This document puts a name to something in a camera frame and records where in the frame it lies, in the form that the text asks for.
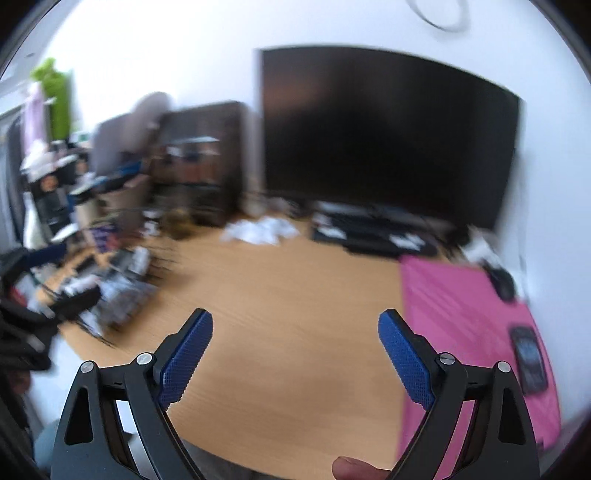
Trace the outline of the person's right hand thumb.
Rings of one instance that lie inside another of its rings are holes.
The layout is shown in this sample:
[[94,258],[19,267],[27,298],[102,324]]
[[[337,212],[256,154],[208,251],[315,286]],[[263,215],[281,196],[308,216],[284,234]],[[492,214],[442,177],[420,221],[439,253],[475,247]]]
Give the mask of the person's right hand thumb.
[[332,462],[332,476],[335,480],[386,480],[390,474],[390,470],[379,469],[351,457],[339,456]]

